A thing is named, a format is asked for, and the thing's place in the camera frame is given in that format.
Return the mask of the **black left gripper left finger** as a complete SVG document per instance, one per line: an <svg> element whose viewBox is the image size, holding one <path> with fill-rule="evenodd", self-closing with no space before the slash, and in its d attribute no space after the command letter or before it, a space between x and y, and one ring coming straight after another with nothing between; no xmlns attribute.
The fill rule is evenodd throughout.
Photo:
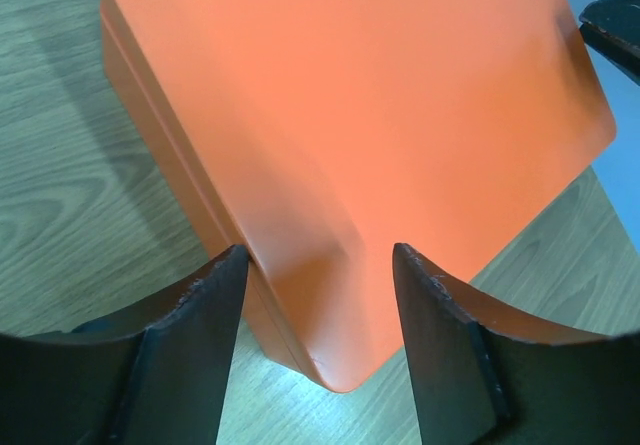
<svg viewBox="0 0 640 445"><path fill-rule="evenodd" d="M249 254L68 332L1 338L5 444L213 444Z"/></svg>

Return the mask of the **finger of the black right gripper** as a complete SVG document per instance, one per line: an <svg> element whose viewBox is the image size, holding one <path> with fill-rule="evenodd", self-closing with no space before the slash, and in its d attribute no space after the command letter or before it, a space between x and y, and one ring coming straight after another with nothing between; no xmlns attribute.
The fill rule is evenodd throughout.
<svg viewBox="0 0 640 445"><path fill-rule="evenodd" d="M584 42L639 84L639 0L598 0L579 15Z"/></svg>

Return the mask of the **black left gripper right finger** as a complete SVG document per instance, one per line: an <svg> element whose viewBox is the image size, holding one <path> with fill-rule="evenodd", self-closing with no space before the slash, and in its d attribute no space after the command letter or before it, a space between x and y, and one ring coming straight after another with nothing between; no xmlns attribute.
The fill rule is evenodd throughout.
<svg viewBox="0 0 640 445"><path fill-rule="evenodd" d="M392 254L425 444L635 444L639 336L524 312L405 243Z"/></svg>

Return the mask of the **orange chocolate box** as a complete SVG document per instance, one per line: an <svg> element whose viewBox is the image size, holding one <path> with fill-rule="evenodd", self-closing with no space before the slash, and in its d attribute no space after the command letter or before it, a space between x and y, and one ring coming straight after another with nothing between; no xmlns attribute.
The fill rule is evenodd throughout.
<svg viewBox="0 0 640 445"><path fill-rule="evenodd" d="M242 243L244 238L194 154L126 21L105 6L100 7L100 21L105 75L205 250L216 255L229 245ZM243 313L269 359L323 383L311 358L287 330L256 263L250 266Z"/></svg>

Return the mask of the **orange box lid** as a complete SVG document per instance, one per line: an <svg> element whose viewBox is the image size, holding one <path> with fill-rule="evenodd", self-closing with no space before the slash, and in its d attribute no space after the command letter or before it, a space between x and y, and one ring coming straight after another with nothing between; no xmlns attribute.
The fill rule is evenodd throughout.
<svg viewBox="0 0 640 445"><path fill-rule="evenodd" d="M613 141L567 0L100 0L334 392L400 347L393 246L476 276Z"/></svg>

